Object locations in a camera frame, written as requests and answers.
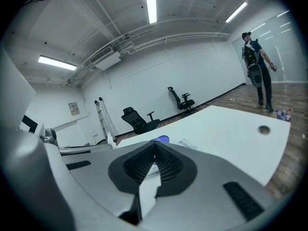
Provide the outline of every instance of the cap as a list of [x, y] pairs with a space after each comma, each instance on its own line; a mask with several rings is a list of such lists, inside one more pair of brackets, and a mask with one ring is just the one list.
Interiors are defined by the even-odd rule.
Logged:
[[244, 39], [247, 35], [251, 35], [251, 32], [248, 32], [248, 33], [242, 33], [242, 39]]

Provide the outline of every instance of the ceiling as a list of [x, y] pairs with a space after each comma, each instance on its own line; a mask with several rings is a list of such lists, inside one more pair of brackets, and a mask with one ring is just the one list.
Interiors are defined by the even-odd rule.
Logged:
[[[74, 81], [87, 58], [101, 47], [123, 53], [128, 45], [146, 44], [174, 34], [229, 37], [245, 21], [227, 17], [249, 0], [156, 0], [157, 23], [149, 24], [146, 0], [45, 0], [20, 9], [3, 38], [16, 67], [29, 83], [81, 84]], [[38, 63], [45, 55], [78, 66], [75, 72]]]

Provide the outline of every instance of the jeans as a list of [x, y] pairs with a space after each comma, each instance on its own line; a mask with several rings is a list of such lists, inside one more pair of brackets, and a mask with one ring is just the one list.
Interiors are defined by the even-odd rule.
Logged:
[[[271, 79], [270, 73], [266, 67], [261, 67], [263, 84], [265, 87], [266, 104], [271, 104]], [[259, 99], [263, 99], [262, 86], [257, 88]]]

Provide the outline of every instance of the sneaker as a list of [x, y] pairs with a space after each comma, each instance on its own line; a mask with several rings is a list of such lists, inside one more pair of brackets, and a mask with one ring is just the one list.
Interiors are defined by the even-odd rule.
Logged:
[[271, 113], [271, 112], [274, 112], [274, 109], [273, 107], [271, 106], [270, 103], [266, 104], [265, 108]]
[[262, 105], [263, 105], [263, 99], [259, 99], [258, 104], [259, 104], [260, 106], [262, 106]]

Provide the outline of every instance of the fluorescent ceiling light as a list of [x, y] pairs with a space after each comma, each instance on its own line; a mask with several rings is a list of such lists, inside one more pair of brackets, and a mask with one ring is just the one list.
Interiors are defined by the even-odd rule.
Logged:
[[154, 23], [157, 21], [156, 18], [156, 0], [146, 0], [148, 5], [148, 14], [150, 23]]
[[282, 16], [283, 14], [288, 13], [288, 12], [289, 12], [289, 10], [287, 10], [287, 11], [285, 11], [285, 12], [282, 12], [282, 13], [280, 13], [279, 15], [277, 15], [277, 17]]
[[268, 33], [270, 33], [270, 31], [268, 31], [267, 33], [263, 33], [263, 34], [260, 35], [259, 37], [264, 36], [264, 35], [266, 35], [266, 34], [268, 34]]
[[286, 26], [286, 25], [288, 25], [288, 24], [290, 24], [290, 23], [291, 23], [291, 22], [288, 22], [288, 23], [286, 23], [286, 24], [281, 25], [280, 27]]
[[266, 38], [265, 40], [270, 39], [270, 38], [272, 38], [272, 37], [274, 37], [274, 36], [270, 36], [270, 37]]
[[281, 33], [284, 33], [284, 32], [287, 32], [287, 31], [290, 31], [291, 29], [288, 29], [288, 30], [284, 30], [284, 31], [282, 31]]
[[232, 15], [230, 15], [229, 16], [229, 18], [228, 19], [226, 19], [226, 22], [230, 22], [243, 8], [245, 8], [247, 6], [247, 2], [243, 2], [242, 4], [241, 4], [241, 6], [240, 7], [238, 7], [237, 9], [236, 9], [236, 11], [234, 11], [233, 13], [232, 13]]
[[52, 59], [52, 58], [48, 58], [46, 56], [40, 56], [38, 62], [42, 64], [48, 64], [48, 65], [52, 65], [56, 67], [66, 68], [69, 70], [75, 70], [77, 68], [74, 65], [67, 64], [67, 63]]
[[258, 29], [259, 27], [262, 27], [262, 26], [264, 26], [264, 25], [265, 25], [265, 23], [263, 23], [262, 25], [256, 27], [254, 30], [256, 30], [256, 29]]

